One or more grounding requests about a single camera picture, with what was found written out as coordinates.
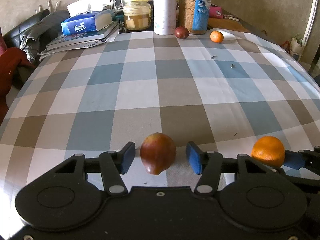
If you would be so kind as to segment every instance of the screw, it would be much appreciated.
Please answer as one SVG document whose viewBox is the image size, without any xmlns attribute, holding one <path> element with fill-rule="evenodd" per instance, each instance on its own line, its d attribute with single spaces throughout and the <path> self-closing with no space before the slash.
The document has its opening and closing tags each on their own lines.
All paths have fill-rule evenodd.
<svg viewBox="0 0 320 240">
<path fill-rule="evenodd" d="M 109 187 L 109 192 L 114 193 L 114 194 L 119 194 L 119 193 L 124 192 L 124 187 L 121 185 L 113 185 L 113 186 Z"/>
<path fill-rule="evenodd" d="M 200 185 L 197 187 L 199 193 L 210 193 L 212 190 L 213 188 L 209 185 Z"/>
</svg>

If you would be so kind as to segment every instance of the tangerine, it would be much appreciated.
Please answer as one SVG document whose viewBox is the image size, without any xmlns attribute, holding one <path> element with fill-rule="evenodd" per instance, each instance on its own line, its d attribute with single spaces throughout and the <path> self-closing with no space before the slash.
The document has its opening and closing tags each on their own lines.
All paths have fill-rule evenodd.
<svg viewBox="0 0 320 240">
<path fill-rule="evenodd" d="M 223 34 L 218 31 L 213 31 L 210 34 L 210 39 L 215 43 L 221 43 L 223 41 Z"/>
<path fill-rule="evenodd" d="M 264 136 L 252 147 L 251 157 L 263 164 L 281 167 L 284 163 L 284 145 L 273 136 Z"/>
</svg>

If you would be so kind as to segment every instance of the book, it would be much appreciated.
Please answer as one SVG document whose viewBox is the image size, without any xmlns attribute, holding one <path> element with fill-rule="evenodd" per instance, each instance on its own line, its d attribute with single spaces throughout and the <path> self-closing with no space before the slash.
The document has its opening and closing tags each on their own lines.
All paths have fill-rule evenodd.
<svg viewBox="0 0 320 240">
<path fill-rule="evenodd" d="M 87 12 L 70 17 L 61 23 L 62 34 L 72 35 L 92 31 L 100 31 L 112 23 L 111 10 Z"/>
<path fill-rule="evenodd" d="M 100 31 L 78 33 L 69 36 L 60 35 L 53 41 L 48 43 L 48 45 L 46 46 L 47 50 L 56 49 L 66 45 L 76 44 L 84 41 L 104 39 L 116 27 L 117 24 L 117 21 L 113 21 L 110 25 Z"/>
<path fill-rule="evenodd" d="M 86 48 L 91 48 L 106 42 L 113 42 L 117 36 L 117 34 L 119 33 L 119 26 L 117 25 L 112 32 L 104 39 L 100 39 L 100 40 L 93 40 L 93 41 L 84 41 L 84 42 L 80 42 L 80 43 L 76 43 L 76 44 L 71 44 L 71 45 L 67 45 L 67 46 L 63 46 L 57 49 L 51 49 L 51 50 L 47 50 L 45 49 L 44 51 L 42 51 L 41 53 L 37 53 L 38 55 L 40 55 L 40 60 L 42 60 L 43 58 L 45 58 L 46 56 L 61 52 L 61 51 L 66 51 L 66 50 L 71 50 L 71 49 L 86 49 Z"/>
</svg>

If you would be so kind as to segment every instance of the stack of books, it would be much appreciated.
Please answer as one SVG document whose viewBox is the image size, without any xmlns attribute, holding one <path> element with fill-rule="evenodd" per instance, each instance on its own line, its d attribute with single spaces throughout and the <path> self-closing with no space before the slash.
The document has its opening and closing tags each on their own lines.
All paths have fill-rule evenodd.
<svg viewBox="0 0 320 240">
<path fill-rule="evenodd" d="M 113 21 L 111 24 L 99 31 L 90 31 L 68 36 L 60 35 L 48 43 L 46 49 L 39 53 L 39 55 L 47 56 L 49 54 L 70 49 L 90 48 L 108 41 L 114 41 L 118 32 L 118 21 Z"/>
</svg>

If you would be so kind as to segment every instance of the white thermos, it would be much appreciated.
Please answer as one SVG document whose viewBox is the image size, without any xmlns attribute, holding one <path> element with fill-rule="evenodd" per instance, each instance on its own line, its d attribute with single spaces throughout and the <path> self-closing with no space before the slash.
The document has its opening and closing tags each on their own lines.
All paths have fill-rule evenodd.
<svg viewBox="0 0 320 240">
<path fill-rule="evenodd" d="M 153 0 L 155 33 L 174 34 L 176 29 L 177 0 Z"/>
</svg>

